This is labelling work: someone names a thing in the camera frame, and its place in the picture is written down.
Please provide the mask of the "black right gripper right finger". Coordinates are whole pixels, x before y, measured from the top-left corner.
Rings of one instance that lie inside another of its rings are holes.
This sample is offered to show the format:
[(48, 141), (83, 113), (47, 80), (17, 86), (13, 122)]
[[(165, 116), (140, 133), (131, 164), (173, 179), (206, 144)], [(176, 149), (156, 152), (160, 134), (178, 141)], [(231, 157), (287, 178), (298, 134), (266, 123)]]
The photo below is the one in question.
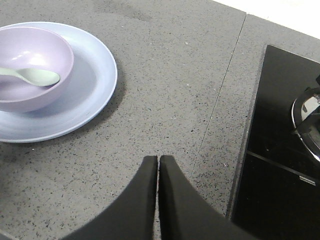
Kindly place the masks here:
[(160, 157), (159, 219), (163, 240), (253, 240), (215, 211), (189, 183), (171, 155)]

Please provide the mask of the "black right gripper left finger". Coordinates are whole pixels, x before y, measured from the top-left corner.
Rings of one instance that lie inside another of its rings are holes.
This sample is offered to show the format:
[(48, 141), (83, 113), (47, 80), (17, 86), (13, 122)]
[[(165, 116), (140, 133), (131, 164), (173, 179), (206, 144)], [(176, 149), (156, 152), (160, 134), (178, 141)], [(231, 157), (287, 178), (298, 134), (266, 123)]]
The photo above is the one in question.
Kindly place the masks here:
[(136, 174), (109, 207), (64, 240), (151, 240), (158, 158), (145, 156)]

